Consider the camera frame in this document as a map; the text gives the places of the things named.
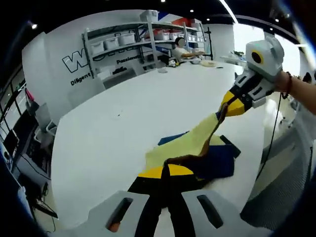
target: white table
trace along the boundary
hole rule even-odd
[[[127,190],[145,167],[145,153],[160,138],[195,127],[218,110],[239,66],[222,69],[186,63],[120,83],[91,98],[59,122],[52,158],[52,189],[66,228],[84,222],[89,210],[118,190]],[[264,106],[226,118],[224,134],[240,150],[233,177],[209,188],[239,211],[253,188],[264,142]],[[160,226],[169,226],[162,220]]]

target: ceiling light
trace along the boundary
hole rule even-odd
[[[307,47],[307,44],[296,44],[296,47]]]
[[[233,14],[233,11],[230,9],[230,7],[227,5],[227,3],[225,2],[225,0],[219,0],[221,2],[221,4],[224,6],[224,8],[228,11],[228,13],[230,14],[230,16],[232,17],[232,19],[234,20],[234,22],[236,24],[238,24],[238,20],[235,17],[235,15]]]

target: floor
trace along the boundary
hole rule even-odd
[[[273,133],[273,127],[275,123],[275,119],[277,116],[277,106],[279,102],[279,93],[273,93],[267,98],[266,102],[266,117],[264,118],[264,128],[265,128],[265,134],[264,134],[264,145],[265,147],[268,146],[271,142],[271,137]],[[288,126],[286,124],[286,121],[291,120],[294,118],[295,112],[289,105],[289,100],[281,100],[280,104],[280,110],[277,117],[277,123],[276,123],[276,130],[274,135],[274,140],[277,139],[279,136],[281,136],[287,129]],[[266,168],[264,169],[261,179],[258,179],[258,182],[256,182],[256,185],[253,190],[253,194],[250,198],[255,197],[261,190],[263,190],[271,180],[275,179],[276,175],[280,173],[280,170],[282,171],[289,165],[290,160],[285,160],[285,156],[281,156],[278,159],[271,159],[267,162]],[[49,205],[51,209],[54,211],[56,210],[54,198],[53,198],[53,192],[51,189],[51,185],[48,185],[48,194],[44,199],[45,203]],[[38,221],[38,223],[42,226],[42,228],[47,232],[53,232],[57,230],[62,230],[63,226],[61,222],[58,219],[54,218],[54,222],[52,221],[52,217],[40,212],[35,211],[35,216]]]

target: blue cloth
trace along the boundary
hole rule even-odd
[[[158,145],[168,143],[186,134],[164,137]],[[185,160],[182,166],[190,169],[198,178],[213,180],[233,176],[235,169],[234,160],[235,146],[231,144],[210,146],[206,156],[197,159]]]

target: shelving unit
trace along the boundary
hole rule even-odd
[[[148,30],[149,36],[150,36],[150,41],[141,41],[140,40],[140,35],[139,31],[141,29]],[[99,70],[95,66],[95,61],[96,59],[106,56],[106,55],[113,55],[116,52],[122,50],[129,50],[131,48],[135,48],[139,51],[139,55],[141,55],[141,59],[144,62],[144,54],[142,51],[143,46],[151,46],[152,51],[153,51],[153,56],[154,56],[154,61],[153,62],[144,62],[141,64],[143,67],[148,66],[148,65],[156,65],[156,68],[158,68],[158,53],[156,49],[156,44],[163,44],[163,43],[174,43],[174,40],[155,40],[153,30],[154,29],[170,29],[170,30],[176,30],[176,31],[183,31],[184,33],[184,38],[187,42],[187,47],[189,47],[189,43],[199,43],[196,41],[188,41],[188,32],[194,35],[197,35],[199,32],[198,29],[192,28],[192,27],[187,27],[185,23],[183,23],[183,26],[179,25],[173,25],[170,23],[160,23],[160,22],[131,22],[131,23],[124,23],[120,25],[114,25],[114,26],[109,26],[109,27],[102,27],[99,29],[86,29],[84,33],[82,34],[82,40],[83,40],[83,45],[84,45],[84,50],[87,56],[87,61],[89,65],[89,69],[91,71],[91,74],[93,77],[96,77],[98,74]],[[91,45],[93,43],[99,42],[103,40],[107,35],[112,35],[118,32],[126,32],[126,31],[134,31],[135,32],[135,39],[136,42],[132,44],[127,44],[127,45],[122,45],[116,48],[112,49],[107,49],[102,52],[93,54],[91,50]]]

